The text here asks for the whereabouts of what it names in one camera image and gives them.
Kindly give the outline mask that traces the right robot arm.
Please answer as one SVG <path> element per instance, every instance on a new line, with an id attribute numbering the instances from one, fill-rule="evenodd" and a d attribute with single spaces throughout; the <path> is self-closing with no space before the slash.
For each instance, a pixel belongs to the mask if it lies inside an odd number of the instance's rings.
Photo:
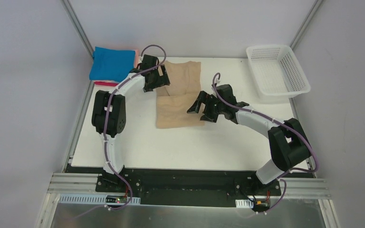
<path id="1" fill-rule="evenodd" d="M 280 121 L 254 110 L 246 102 L 238 102 L 229 84 L 215 89 L 212 95 L 200 91 L 187 113 L 197 114 L 204 105 L 200 120 L 215 123 L 223 115 L 227 120 L 255 130 L 268 139 L 271 159 L 251 177 L 254 184 L 260 187 L 269 185 L 311 157 L 311 146 L 297 119 Z"/>

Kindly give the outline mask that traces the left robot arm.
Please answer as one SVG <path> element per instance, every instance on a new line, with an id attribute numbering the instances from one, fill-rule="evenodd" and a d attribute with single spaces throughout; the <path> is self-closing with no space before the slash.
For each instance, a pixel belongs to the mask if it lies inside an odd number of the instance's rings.
<path id="1" fill-rule="evenodd" d="M 105 172 L 116 175 L 124 168 L 118 135 L 126 126 L 127 97 L 139 92 L 151 92 L 165 85 L 170 85 L 170 80 L 164 61 L 144 54 L 137 68 L 132 69 L 112 92 L 96 92 L 91 123 L 103 142 Z"/>

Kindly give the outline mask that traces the beige t shirt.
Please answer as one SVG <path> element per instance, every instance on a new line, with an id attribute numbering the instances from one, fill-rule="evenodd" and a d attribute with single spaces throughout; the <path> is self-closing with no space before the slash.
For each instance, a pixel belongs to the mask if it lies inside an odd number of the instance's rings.
<path id="1" fill-rule="evenodd" d="M 170 85 L 156 89 L 156 127 L 171 129 L 204 126 L 200 114 L 187 110 L 197 99 L 201 88 L 201 62 L 164 63 Z"/>

